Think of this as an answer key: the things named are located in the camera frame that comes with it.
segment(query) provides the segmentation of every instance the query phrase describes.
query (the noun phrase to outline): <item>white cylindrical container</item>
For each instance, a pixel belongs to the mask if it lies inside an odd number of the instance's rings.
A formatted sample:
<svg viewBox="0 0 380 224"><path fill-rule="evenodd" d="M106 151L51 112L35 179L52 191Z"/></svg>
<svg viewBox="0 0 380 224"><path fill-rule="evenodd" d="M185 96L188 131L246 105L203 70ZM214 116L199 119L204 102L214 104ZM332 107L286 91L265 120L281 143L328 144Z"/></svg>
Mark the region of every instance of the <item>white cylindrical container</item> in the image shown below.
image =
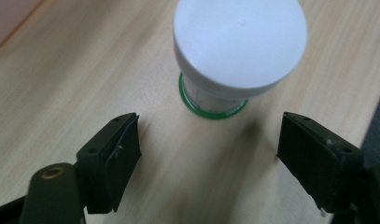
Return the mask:
<svg viewBox="0 0 380 224"><path fill-rule="evenodd" d="M174 40L184 102L224 119L296 66L306 19L297 0L180 0Z"/></svg>

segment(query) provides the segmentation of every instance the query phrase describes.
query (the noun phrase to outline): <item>wood grain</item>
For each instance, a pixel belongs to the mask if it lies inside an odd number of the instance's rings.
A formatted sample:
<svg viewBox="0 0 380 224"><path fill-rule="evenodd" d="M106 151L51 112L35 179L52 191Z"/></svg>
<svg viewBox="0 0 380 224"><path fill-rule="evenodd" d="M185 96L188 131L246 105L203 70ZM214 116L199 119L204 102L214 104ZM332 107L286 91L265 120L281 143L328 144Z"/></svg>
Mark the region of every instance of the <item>wood grain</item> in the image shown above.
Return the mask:
<svg viewBox="0 0 380 224"><path fill-rule="evenodd" d="M284 111L360 146L380 97L380 0L301 0L297 68L225 120L182 103L176 1L45 1L0 48L0 205L118 115L140 115L143 157L117 214L88 223L328 223L276 156Z"/></svg>

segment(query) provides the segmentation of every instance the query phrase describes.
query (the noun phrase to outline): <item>green ring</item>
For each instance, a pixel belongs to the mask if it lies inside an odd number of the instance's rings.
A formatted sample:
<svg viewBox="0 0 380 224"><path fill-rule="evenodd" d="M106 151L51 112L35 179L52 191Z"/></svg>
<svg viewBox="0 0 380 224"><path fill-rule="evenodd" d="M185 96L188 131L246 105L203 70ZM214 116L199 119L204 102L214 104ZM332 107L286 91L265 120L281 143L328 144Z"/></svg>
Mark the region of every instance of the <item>green ring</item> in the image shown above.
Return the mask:
<svg viewBox="0 0 380 224"><path fill-rule="evenodd" d="M247 104L247 100L245 100L243 103L241 103L236 108L234 108L234 109L232 109L230 111L227 111L227 112L224 112L224 113L218 113L218 114L209 113L209 112L206 112L206 111L202 110L198 106L196 106L190 100L190 98L187 96L186 90L184 88L184 80L183 80L183 74L182 73L180 74L180 78L178 80L178 88L180 90L181 98L183 99L183 101L186 104L186 106L191 111L193 111L195 114L197 114L197 115L199 115L199 116L201 116L203 118L206 118L206 119L226 119L226 118L229 118L229 117L237 114L239 111L241 111L242 108L245 107L245 105Z"/></svg>

